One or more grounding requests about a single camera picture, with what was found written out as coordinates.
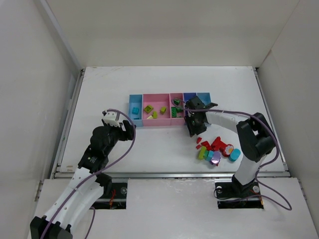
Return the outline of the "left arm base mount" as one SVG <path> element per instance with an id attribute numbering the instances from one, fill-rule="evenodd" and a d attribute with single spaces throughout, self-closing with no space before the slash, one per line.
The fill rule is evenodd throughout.
<path id="1" fill-rule="evenodd" d="M 93 203 L 92 207 L 96 210 L 124 210 L 127 207 L 127 181 L 115 181 L 109 191 Z"/>

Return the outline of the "lime square lego brick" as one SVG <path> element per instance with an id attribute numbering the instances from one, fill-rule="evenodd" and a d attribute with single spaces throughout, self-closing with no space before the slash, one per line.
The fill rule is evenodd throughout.
<path id="1" fill-rule="evenodd" d="M 161 107 L 161 109 L 160 109 L 160 114 L 161 114 L 161 115 L 164 115 L 165 112 L 166 112 L 166 107 Z"/>

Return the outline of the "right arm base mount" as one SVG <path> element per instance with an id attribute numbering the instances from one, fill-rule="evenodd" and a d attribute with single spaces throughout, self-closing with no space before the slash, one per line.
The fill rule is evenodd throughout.
<path id="1" fill-rule="evenodd" d="M 260 195 L 260 188 L 257 182 L 243 192 L 235 192 L 231 182 L 215 182 L 214 197 L 217 199 L 218 209 L 263 209 L 261 197 L 252 197 Z"/>

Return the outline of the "green lego row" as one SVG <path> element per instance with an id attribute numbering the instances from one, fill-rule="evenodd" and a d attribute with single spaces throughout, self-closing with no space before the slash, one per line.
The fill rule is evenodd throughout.
<path id="1" fill-rule="evenodd" d="M 181 118 L 183 114 L 183 110 L 177 107 L 171 107 L 171 117 L 174 118 Z"/>

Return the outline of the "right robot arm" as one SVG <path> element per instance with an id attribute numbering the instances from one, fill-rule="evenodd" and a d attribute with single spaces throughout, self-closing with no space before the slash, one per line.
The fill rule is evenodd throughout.
<path id="1" fill-rule="evenodd" d="M 231 185 L 236 194 L 247 190 L 255 181 L 264 158 L 278 146 L 264 115 L 214 109 L 217 104 L 205 105 L 197 96 L 184 106 L 187 111 L 184 120 L 191 137 L 205 132 L 207 124 L 219 125 L 238 135 L 243 158 Z"/>

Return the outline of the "teal lego bricks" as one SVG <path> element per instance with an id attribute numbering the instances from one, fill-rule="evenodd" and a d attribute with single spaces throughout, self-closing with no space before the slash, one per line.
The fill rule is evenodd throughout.
<path id="1" fill-rule="evenodd" d="M 137 108 L 137 107 L 133 107 L 132 108 L 132 114 L 134 114 L 134 115 L 138 115 L 139 114 L 139 108 Z"/>

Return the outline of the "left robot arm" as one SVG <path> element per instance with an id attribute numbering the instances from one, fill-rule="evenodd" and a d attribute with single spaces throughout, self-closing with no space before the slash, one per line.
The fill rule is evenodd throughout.
<path id="1" fill-rule="evenodd" d="M 108 156 L 118 141 L 135 141 L 136 127 L 130 120 L 103 119 L 63 193 L 42 216 L 30 223 L 33 239 L 71 239 L 79 221 L 103 194 L 112 188 L 112 178 L 103 173 Z"/>

